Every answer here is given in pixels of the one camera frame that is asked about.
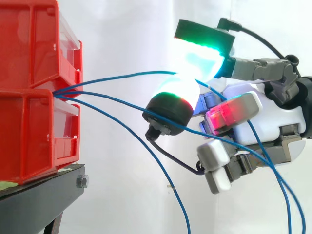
gray joint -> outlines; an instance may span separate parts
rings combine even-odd
[[[221,98],[214,92],[200,94],[193,116],[204,115],[209,109],[222,102]]]
[[[254,80],[254,71],[257,66],[261,65],[259,62],[235,58],[235,66],[231,78],[244,81]]]
[[[250,161],[250,155],[241,154],[231,158],[230,162],[224,166],[227,176],[232,183],[241,176],[252,173],[257,168],[257,164]]]
[[[274,165],[282,164],[286,162],[291,162],[291,155],[288,148],[288,144],[291,142],[295,142],[301,140],[298,124],[291,124],[280,127],[280,136],[278,138],[278,142],[267,142],[264,144],[264,147],[269,154]],[[256,151],[262,154],[262,151],[259,149],[258,145],[249,146],[252,149],[257,149]],[[251,156],[251,163],[257,165],[257,167],[266,167],[262,161],[256,159]]]
[[[302,140],[302,137],[299,133],[298,124],[291,124],[280,127],[279,140],[281,141],[281,145],[283,147],[286,162],[290,162],[292,158],[288,148],[288,144],[291,142]]]
[[[89,185],[89,177],[87,175],[80,175],[76,180],[77,188],[87,188]]]
[[[250,61],[236,58],[232,77],[245,81],[270,81],[273,90],[269,97],[279,106],[291,100],[299,93],[296,84],[298,75],[288,60],[278,58],[260,58]]]

green led light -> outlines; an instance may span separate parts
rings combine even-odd
[[[224,57],[208,46],[175,38],[175,70],[202,82],[215,77],[222,67]]]
[[[159,87],[155,95],[159,93],[171,93],[186,100],[193,110],[199,99],[200,89],[197,82],[190,77],[176,74],[168,77]]]

screw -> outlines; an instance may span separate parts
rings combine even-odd
[[[89,177],[87,175],[80,175],[76,181],[77,188],[87,188],[89,185]]]

red plastic drawer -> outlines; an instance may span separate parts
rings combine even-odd
[[[0,0],[0,35],[0,88],[54,91],[82,82],[82,43],[56,0]]]
[[[0,181],[23,184],[79,159],[80,109],[48,90],[0,89]]]

white backdrop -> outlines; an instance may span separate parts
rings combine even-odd
[[[83,42],[84,80],[170,69],[168,51],[178,19],[217,26],[231,17],[256,31],[283,54],[301,59],[303,75],[312,75],[311,6],[304,0],[59,0],[59,7]],[[243,33],[236,34],[235,55],[244,58],[273,54]],[[129,78],[85,87],[145,107],[164,76]],[[80,97],[118,117],[142,138],[148,124],[141,113],[109,100]],[[189,124],[197,128],[200,119]],[[195,165],[200,136],[183,132],[162,136],[159,144]],[[279,167],[305,211],[312,233],[312,141],[291,165]],[[269,169],[257,169],[233,183],[224,194],[212,195],[203,176],[193,175],[157,153],[185,205],[193,234],[284,234],[286,206]],[[126,130],[82,107],[80,163],[86,164],[89,187],[63,215],[60,234],[186,234],[182,210],[152,156]],[[301,220],[292,201],[293,233]]]

